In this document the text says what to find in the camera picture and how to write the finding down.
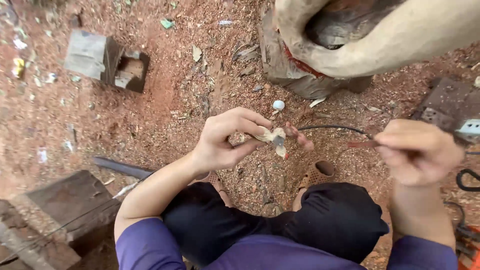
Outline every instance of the purple shirt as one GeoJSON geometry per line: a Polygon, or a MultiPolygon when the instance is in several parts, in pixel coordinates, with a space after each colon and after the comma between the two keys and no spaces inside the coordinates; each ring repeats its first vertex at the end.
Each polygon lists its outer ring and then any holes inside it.
{"type": "MultiPolygon", "coordinates": [[[[117,241],[120,270],[185,270],[179,247],[163,222],[151,218],[128,227],[117,241]]],[[[405,236],[395,242],[389,270],[456,270],[445,245],[405,236]]],[[[365,270],[352,261],[273,235],[242,238],[205,270],[365,270]]]]}

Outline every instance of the purple sleeve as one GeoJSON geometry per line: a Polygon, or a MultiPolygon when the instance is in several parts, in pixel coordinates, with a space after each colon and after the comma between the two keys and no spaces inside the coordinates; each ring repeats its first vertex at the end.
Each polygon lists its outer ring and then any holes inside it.
{"type": "Polygon", "coordinates": [[[117,240],[120,270],[185,270],[179,247],[156,218],[130,225],[117,240]]]}
{"type": "Polygon", "coordinates": [[[414,236],[396,241],[387,270],[456,270],[458,259],[446,245],[414,236]]]}

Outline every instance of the white ball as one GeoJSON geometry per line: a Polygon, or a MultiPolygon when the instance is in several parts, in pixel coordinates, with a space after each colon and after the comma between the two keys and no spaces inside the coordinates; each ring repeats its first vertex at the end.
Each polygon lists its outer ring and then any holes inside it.
{"type": "Polygon", "coordinates": [[[285,103],[281,100],[276,100],[274,103],[273,103],[273,108],[275,110],[283,110],[285,108],[285,103]]]}

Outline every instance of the red dirt ground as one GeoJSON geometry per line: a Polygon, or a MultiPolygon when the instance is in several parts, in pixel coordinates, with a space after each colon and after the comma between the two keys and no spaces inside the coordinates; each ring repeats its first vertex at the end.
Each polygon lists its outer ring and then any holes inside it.
{"type": "MultiPolygon", "coordinates": [[[[429,82],[433,77],[449,76],[472,84],[480,75],[480,68],[471,69],[480,62],[480,44],[474,44],[392,73],[376,75],[364,93],[340,91],[310,109],[310,101],[278,86],[252,93],[256,85],[267,83],[262,77],[259,58],[250,62],[231,61],[236,45],[248,44],[245,47],[248,48],[258,44],[259,9],[262,4],[270,3],[259,0],[176,0],[177,7],[173,9],[169,2],[132,0],[132,4],[127,5],[124,0],[79,0],[57,8],[45,8],[22,0],[14,1],[22,29],[28,35],[24,40],[28,48],[17,50],[12,43],[12,28],[1,22],[1,39],[8,43],[0,45],[0,198],[11,198],[78,169],[90,170],[103,182],[115,178],[107,188],[116,193],[127,184],[127,179],[97,168],[91,162],[92,156],[106,156],[150,168],[161,167],[193,149],[208,115],[236,106],[270,118],[274,111],[273,101],[280,99],[285,101],[286,109],[273,120],[277,126],[286,121],[298,127],[342,124],[375,134],[389,120],[407,118],[430,91],[429,82]],[[119,13],[116,4],[121,6],[119,13]],[[71,32],[68,19],[80,9],[83,10],[83,30],[112,35],[122,45],[141,49],[150,55],[143,94],[105,86],[84,76],[79,82],[70,80],[72,74],[62,68],[62,61],[71,32]],[[52,11],[58,16],[48,22],[48,13],[52,11]],[[160,24],[162,18],[173,19],[175,27],[164,29],[160,24]],[[218,21],[227,19],[233,24],[227,27],[218,25],[218,21]],[[45,30],[52,31],[52,37],[48,37],[45,30]],[[192,59],[193,45],[202,49],[199,63],[192,59]],[[26,69],[26,85],[22,86],[22,81],[11,73],[12,60],[17,55],[28,59],[32,49],[38,57],[26,69]],[[208,67],[212,67],[216,60],[223,60],[225,76],[230,77],[230,85],[224,92],[215,92],[216,88],[209,84],[212,81],[218,83],[213,75],[195,72],[193,67],[200,67],[205,57],[208,67]],[[256,72],[239,78],[240,72],[248,65],[254,65],[256,72]],[[58,81],[37,87],[34,82],[36,66],[40,78],[54,72],[58,81]],[[204,113],[205,100],[210,103],[208,115],[204,113]],[[381,108],[383,113],[369,111],[363,104],[381,108]],[[315,112],[330,114],[332,118],[316,119],[313,117],[315,112]],[[71,124],[78,140],[74,152],[64,146],[65,140],[71,140],[68,129],[71,124]],[[39,147],[45,147],[47,151],[46,163],[38,162],[39,147]]],[[[305,134],[315,143],[314,152],[303,152],[287,142],[291,154],[288,160],[276,156],[273,148],[268,146],[247,157],[236,168],[219,172],[235,205],[259,214],[264,207],[262,192],[266,190],[273,205],[291,209],[306,167],[315,160],[326,159],[335,164],[338,181],[364,186],[382,206],[384,219],[389,222],[386,206],[392,180],[387,168],[375,151],[346,146],[346,142],[362,140],[363,137],[335,129],[309,130],[305,134]],[[262,168],[268,175],[265,183],[261,182],[262,168]],[[284,191],[279,189],[280,176],[285,177],[284,191]]],[[[467,157],[462,167],[480,171],[479,161],[478,156],[467,157]]],[[[480,197],[459,190],[454,174],[445,180],[443,194],[445,199],[465,207],[468,223],[480,225],[480,197]]],[[[390,248],[391,235],[382,237],[375,253],[363,265],[368,269],[384,269],[390,248]]],[[[116,261],[112,252],[113,244],[107,244],[97,251],[99,257],[87,261],[85,267],[114,269],[116,261]]]]}

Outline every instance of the black shorts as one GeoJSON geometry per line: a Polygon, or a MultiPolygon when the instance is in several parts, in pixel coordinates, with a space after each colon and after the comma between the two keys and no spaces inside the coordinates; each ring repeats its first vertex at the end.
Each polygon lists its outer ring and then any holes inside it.
{"type": "Polygon", "coordinates": [[[361,263],[389,230],[380,206],[365,188],[354,184],[313,185],[301,205],[297,212],[274,218],[254,216],[226,207],[210,183],[197,182],[175,196],[162,218],[182,255],[199,267],[252,234],[280,235],[361,263]]]}

